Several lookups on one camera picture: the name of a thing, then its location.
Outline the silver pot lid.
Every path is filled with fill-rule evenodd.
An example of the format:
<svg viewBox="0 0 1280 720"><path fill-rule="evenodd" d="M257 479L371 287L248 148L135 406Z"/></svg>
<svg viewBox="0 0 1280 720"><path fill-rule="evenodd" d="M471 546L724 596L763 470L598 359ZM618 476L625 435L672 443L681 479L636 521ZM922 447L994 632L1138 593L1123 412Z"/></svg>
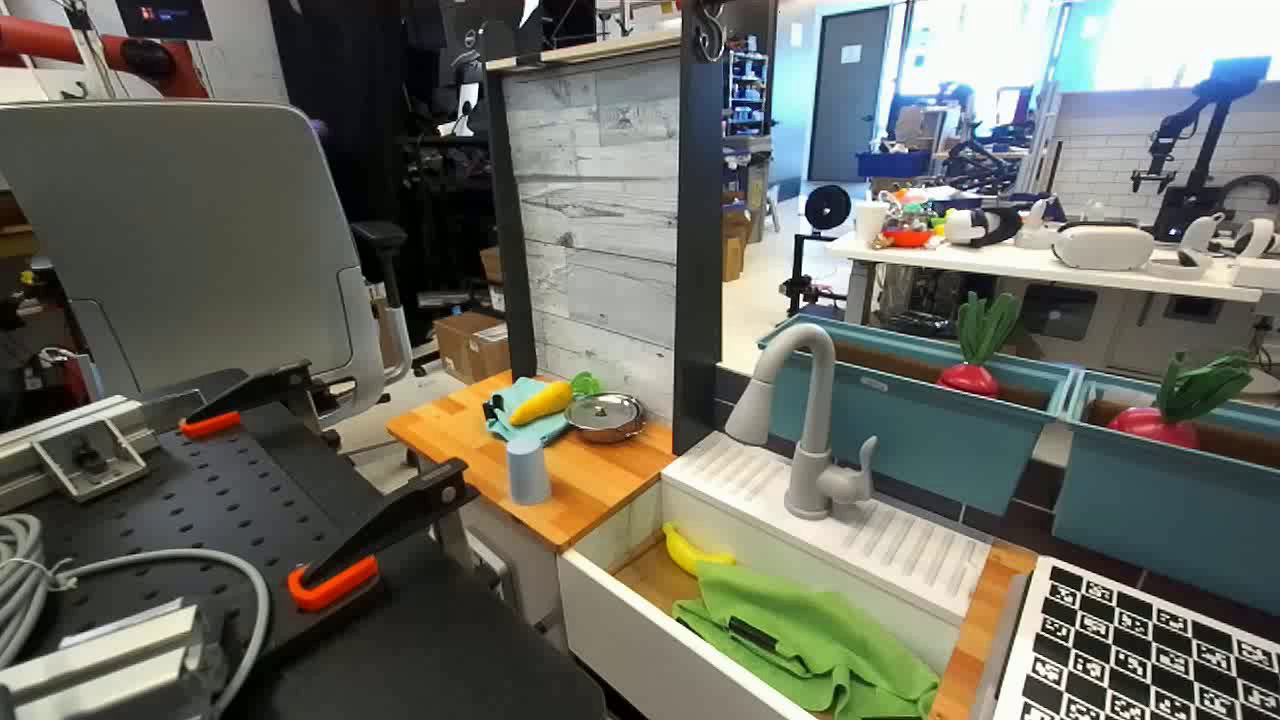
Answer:
<svg viewBox="0 0 1280 720"><path fill-rule="evenodd" d="M578 401L569 406L569 424L588 441L588 443L622 443L632 441L643 428L643 404L636 395L593 395Z"/></svg>

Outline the blue plastic cup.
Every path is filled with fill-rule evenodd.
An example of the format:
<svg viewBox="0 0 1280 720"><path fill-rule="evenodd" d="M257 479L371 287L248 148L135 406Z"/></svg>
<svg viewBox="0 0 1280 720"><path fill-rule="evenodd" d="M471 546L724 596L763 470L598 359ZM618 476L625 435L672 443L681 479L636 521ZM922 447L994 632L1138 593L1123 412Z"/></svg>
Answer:
<svg viewBox="0 0 1280 720"><path fill-rule="evenodd" d="M546 502L554 496L539 435L510 441L510 493L518 502Z"/></svg>

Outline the yellow plush corn toy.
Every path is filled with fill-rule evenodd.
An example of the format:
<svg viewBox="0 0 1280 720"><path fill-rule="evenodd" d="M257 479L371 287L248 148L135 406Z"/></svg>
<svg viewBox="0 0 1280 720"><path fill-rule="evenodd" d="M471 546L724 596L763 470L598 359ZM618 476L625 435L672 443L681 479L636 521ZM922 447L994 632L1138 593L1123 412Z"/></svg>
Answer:
<svg viewBox="0 0 1280 720"><path fill-rule="evenodd" d="M519 401L512 406L512 424L524 428L524 424L537 424L546 417L557 417L573 404L573 383L569 378L554 378L546 387L537 387L530 401Z"/></svg>

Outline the wooden countertop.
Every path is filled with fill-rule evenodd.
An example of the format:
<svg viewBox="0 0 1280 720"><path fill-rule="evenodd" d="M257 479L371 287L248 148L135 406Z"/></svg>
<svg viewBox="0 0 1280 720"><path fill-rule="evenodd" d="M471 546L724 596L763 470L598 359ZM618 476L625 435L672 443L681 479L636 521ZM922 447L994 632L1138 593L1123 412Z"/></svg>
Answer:
<svg viewBox="0 0 1280 720"><path fill-rule="evenodd" d="M622 443L588 443L578 433L564 433L539 450L554 496L518 502L510 493L510 443L484 428L484 401L510 383L510 371L484 374L445 401L393 417L387 433L433 465L463 459L463 479L554 552L564 552L601 528L672 459L672 428L661 421L643 421L639 433Z"/></svg>

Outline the teal cloth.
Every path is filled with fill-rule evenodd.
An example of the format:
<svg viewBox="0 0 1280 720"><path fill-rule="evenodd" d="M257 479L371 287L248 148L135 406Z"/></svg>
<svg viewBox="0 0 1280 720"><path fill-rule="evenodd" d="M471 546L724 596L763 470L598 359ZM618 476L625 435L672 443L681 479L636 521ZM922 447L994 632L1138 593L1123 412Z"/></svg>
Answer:
<svg viewBox="0 0 1280 720"><path fill-rule="evenodd" d="M493 392L482 404L484 428L512 443L512 441L539 441L557 443L569 433L569 406L578 387L569 378L532 378L519 374L518 383Z"/></svg>

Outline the cardboard box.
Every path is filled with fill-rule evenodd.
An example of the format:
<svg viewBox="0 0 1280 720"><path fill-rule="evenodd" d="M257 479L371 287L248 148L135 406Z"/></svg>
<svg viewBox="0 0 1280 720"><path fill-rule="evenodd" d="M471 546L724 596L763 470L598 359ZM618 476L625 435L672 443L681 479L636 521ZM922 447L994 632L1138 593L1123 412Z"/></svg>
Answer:
<svg viewBox="0 0 1280 720"><path fill-rule="evenodd" d="M510 324L488 310L442 316L433 334L445 369L467 383L510 369Z"/></svg>

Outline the yellow banana toy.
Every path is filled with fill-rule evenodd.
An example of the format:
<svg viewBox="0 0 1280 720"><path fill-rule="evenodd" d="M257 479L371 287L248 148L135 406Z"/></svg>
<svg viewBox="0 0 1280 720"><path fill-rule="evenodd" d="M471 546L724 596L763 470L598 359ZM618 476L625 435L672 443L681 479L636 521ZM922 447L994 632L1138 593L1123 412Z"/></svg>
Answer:
<svg viewBox="0 0 1280 720"><path fill-rule="evenodd" d="M663 552L690 574L699 574L706 568L732 568L738 564L732 552L698 546L677 522L663 522Z"/></svg>

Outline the grey toy faucet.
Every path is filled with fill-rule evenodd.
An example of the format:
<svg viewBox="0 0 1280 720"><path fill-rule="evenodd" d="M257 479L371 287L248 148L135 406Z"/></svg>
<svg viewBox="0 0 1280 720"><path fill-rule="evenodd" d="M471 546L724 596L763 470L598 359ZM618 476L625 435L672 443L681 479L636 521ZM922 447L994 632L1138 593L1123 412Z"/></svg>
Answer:
<svg viewBox="0 0 1280 720"><path fill-rule="evenodd" d="M778 378L793 352L807 355L807 401L799 435L790 459L783 506L799 521L826 521L837 506L859 502L871 496L871 457L878 435L859 443L855 468L831 465L831 383L837 383L837 338L812 324L783 324L761 352L748 387L732 404L724 433L742 443L763 443L772 428Z"/></svg>

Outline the white wood backsplash panel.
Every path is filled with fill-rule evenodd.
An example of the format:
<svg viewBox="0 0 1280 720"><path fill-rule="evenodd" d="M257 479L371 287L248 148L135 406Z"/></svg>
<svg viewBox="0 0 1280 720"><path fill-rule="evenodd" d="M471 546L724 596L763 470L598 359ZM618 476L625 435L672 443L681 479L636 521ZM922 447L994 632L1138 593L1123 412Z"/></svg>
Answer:
<svg viewBox="0 0 1280 720"><path fill-rule="evenodd" d="M537 369L546 374L593 371L670 421L677 57L648 51L512 74L504 100Z"/></svg>

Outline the green cloth in sink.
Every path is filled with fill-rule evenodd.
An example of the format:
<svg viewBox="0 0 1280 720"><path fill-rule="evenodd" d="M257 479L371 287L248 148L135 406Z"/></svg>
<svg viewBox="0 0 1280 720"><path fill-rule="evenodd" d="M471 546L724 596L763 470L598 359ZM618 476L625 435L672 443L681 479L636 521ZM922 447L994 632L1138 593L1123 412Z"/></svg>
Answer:
<svg viewBox="0 0 1280 720"><path fill-rule="evenodd" d="M672 614L756 678L830 720L924 720L939 670L831 586L706 568Z"/></svg>

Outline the white toy sink unit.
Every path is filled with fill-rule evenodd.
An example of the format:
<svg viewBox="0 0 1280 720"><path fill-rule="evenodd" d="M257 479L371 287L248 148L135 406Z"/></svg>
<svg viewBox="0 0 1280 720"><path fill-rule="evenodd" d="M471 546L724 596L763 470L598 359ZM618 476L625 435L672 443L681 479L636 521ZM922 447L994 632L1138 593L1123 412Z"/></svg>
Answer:
<svg viewBox="0 0 1280 720"><path fill-rule="evenodd" d="M569 652L648 720L804 720L804 707L698 641L672 602L698 583L661 540L677 522L742 568L841 593L934 670L947 669L989 540L898 498L830 521L783 506L790 459L719 433L557 558Z"/></svg>

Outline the left teal planter bin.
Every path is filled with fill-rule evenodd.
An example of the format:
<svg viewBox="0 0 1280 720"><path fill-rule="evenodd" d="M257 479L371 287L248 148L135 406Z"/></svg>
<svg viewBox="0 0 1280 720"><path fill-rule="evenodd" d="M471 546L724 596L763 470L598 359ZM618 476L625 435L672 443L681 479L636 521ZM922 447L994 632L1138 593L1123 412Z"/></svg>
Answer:
<svg viewBox="0 0 1280 720"><path fill-rule="evenodd" d="M878 441L871 470L960 506L1006 514L1041 433L1076 412L1074 364L997 355L997 392L939 383L960 359L954 338L826 320L837 342L831 457L859 459Z"/></svg>

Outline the teal planter bin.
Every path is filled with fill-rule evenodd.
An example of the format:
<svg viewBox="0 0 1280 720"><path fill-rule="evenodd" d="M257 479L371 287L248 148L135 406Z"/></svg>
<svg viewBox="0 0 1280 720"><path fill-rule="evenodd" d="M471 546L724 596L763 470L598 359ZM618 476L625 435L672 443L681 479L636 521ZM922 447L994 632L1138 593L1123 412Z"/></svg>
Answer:
<svg viewBox="0 0 1280 720"><path fill-rule="evenodd" d="M1151 378L1087 371L1053 536L1280 611L1280 406L1231 401L1198 421L1198 447L1112 428Z"/></svg>
<svg viewBox="0 0 1280 720"><path fill-rule="evenodd" d="M1074 364L997 355L997 392L939 383L960 359L954 338L826 320L837 342L831 457L859 459L878 441L871 470L960 506L1006 514L1041 433L1076 412Z"/></svg>

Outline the left plush radish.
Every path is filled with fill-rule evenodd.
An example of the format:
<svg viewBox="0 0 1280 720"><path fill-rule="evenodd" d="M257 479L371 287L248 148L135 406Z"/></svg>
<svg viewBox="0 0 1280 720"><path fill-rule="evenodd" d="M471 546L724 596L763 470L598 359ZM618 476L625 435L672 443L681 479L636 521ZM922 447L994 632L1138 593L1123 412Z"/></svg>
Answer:
<svg viewBox="0 0 1280 720"><path fill-rule="evenodd" d="M945 387L997 395L1000 378L989 359L1011 338L1020 324L1020 301L1011 290L967 295L957 316L960 359L939 371Z"/></svg>

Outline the plush radish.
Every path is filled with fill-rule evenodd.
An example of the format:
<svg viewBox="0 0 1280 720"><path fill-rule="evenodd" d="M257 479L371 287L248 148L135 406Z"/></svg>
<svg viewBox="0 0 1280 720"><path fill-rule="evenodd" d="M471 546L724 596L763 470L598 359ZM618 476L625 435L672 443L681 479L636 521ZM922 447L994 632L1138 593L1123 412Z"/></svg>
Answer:
<svg viewBox="0 0 1280 720"><path fill-rule="evenodd" d="M960 359L939 371L945 387L997 395L1000 378L989 359L1011 338L1020 324L1020 301L1011 290L967 295L957 316Z"/></svg>
<svg viewBox="0 0 1280 720"><path fill-rule="evenodd" d="M1151 404L1119 406L1109 428L1155 443L1198 447L1198 421L1235 401L1253 378L1253 364L1243 355L1215 359L1185 359L1178 355L1155 387Z"/></svg>

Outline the black orange clamp near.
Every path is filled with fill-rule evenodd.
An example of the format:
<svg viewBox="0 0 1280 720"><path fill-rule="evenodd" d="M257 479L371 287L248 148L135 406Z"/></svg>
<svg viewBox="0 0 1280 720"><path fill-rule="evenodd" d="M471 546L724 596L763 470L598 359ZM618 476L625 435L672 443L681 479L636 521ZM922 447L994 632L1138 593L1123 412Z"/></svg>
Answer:
<svg viewBox="0 0 1280 720"><path fill-rule="evenodd" d="M462 506L478 498L463 459L417 470L406 487L363 510L321 558L298 564L283 593L298 611L331 611L380 581L380 552L428 536L454 558L467 558Z"/></svg>

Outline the black orange clamp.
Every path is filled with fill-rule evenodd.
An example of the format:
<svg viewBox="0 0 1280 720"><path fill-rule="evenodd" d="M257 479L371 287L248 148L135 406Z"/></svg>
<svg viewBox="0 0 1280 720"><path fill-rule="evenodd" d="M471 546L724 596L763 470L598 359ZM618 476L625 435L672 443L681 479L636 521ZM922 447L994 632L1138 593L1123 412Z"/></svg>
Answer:
<svg viewBox="0 0 1280 720"><path fill-rule="evenodd" d="M406 487L363 510L321 558L298 564L283 593L298 611L331 611L380 581L380 552L428 536L454 558L467 558L462 506L478 498L463 459L417 470Z"/></svg>
<svg viewBox="0 0 1280 720"><path fill-rule="evenodd" d="M187 412L178 433L184 441L217 441L227 435L244 424L252 406L280 404L298 421L313 424L316 421L316 401L313 401L313 374L304 364L291 369L271 369L238 378L222 395L205 401L197 412Z"/></svg>

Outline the black orange clamp far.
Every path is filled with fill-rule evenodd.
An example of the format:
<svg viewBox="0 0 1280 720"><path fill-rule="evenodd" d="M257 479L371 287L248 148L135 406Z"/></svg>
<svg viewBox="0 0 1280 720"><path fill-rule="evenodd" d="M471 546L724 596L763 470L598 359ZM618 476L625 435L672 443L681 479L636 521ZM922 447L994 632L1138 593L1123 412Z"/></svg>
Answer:
<svg viewBox="0 0 1280 720"><path fill-rule="evenodd" d="M184 441L217 441L227 435L244 424L252 406L280 404L298 421L313 424L316 421L316 401L313 401L313 374L304 364L291 369L271 369L238 378L222 395L205 401L197 412L187 412L178 433Z"/></svg>

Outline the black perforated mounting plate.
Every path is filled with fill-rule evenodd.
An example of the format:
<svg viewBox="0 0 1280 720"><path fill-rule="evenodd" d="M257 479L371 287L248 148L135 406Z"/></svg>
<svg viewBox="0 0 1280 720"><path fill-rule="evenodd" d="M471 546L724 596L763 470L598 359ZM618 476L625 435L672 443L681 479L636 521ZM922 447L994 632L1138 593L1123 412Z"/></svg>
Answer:
<svg viewBox="0 0 1280 720"><path fill-rule="evenodd" d="M428 536L298 611L283 574L380 498L280 406L184 441L114 395L7 433L4 564L42 599L4 720L603 720L593 674Z"/></svg>

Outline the checkerboard calibration board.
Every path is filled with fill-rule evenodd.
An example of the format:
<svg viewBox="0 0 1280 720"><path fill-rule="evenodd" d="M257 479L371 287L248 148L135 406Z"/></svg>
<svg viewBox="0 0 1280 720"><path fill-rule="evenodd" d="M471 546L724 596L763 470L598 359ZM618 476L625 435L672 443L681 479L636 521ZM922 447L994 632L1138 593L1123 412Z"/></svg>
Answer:
<svg viewBox="0 0 1280 720"><path fill-rule="evenodd" d="M1280 644L1041 557L994 720L1280 720Z"/></svg>

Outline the right plush radish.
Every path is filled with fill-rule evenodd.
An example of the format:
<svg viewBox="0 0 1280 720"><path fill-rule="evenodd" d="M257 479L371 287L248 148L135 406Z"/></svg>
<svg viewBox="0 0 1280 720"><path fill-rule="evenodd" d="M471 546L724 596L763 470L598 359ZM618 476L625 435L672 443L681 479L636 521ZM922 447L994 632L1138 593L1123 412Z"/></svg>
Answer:
<svg viewBox="0 0 1280 720"><path fill-rule="evenodd" d="M1243 355L1215 359L1185 359L1178 355L1155 387L1151 404L1119 406L1109 428L1155 443L1198 447L1198 421L1235 401L1253 378L1253 364Z"/></svg>

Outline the right teal planter bin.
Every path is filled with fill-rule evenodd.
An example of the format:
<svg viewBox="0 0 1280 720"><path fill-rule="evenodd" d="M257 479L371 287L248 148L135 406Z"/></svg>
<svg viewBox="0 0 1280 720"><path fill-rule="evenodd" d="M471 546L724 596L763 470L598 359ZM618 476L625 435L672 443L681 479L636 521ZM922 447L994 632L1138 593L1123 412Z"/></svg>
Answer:
<svg viewBox="0 0 1280 720"><path fill-rule="evenodd" d="M1198 447L1112 428L1151 378L1087 371L1053 536L1280 611L1280 406L1231 401L1198 421Z"/></svg>

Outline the white background table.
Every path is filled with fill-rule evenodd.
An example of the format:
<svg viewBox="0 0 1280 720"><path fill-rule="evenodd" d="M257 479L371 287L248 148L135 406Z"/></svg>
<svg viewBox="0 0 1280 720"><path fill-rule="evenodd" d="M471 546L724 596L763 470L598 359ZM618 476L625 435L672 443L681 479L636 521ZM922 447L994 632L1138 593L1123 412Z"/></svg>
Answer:
<svg viewBox="0 0 1280 720"><path fill-rule="evenodd" d="M1091 290L1091 316L1080 338L1038 331L1038 342L1056 359L1087 369L1112 369L1151 374L1178 352L1185 355L1247 355L1277 352L1280 310L1277 301L1256 287L1235 287L1227 264L1212 264L1203 276L1155 254L1140 273L1091 273L1064 266L1049 249L871 249L865 241L841 241L851 259L848 320L870 324L890 306L881 266L994 276L1006 290L1056 287Z"/></svg>

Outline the black vertical post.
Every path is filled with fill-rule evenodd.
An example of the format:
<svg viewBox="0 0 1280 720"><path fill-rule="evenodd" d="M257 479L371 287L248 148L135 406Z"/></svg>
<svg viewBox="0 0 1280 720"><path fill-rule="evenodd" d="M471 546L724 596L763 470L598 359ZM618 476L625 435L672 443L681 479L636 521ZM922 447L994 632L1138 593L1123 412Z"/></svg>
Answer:
<svg viewBox="0 0 1280 720"><path fill-rule="evenodd" d="M711 433L719 359L719 105L724 0L681 0L681 218L672 450Z"/></svg>

